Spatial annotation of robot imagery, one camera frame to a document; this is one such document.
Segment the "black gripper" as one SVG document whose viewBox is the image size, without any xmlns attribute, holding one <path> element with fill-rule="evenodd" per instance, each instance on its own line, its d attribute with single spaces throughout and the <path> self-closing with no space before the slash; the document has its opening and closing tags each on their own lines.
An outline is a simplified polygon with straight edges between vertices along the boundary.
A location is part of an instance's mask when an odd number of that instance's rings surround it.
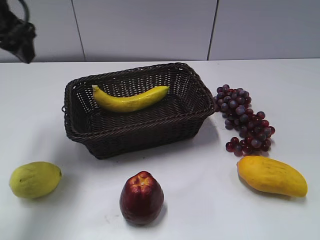
<svg viewBox="0 0 320 240">
<path fill-rule="evenodd" d="M 29 22 L 30 10 L 27 3 L 24 0 L 18 2 L 22 5 L 24 19 L 13 14 L 7 0 L 0 1 L 0 48 L 13 52 L 21 62 L 30 64 L 36 56 L 36 28 Z"/>
</svg>

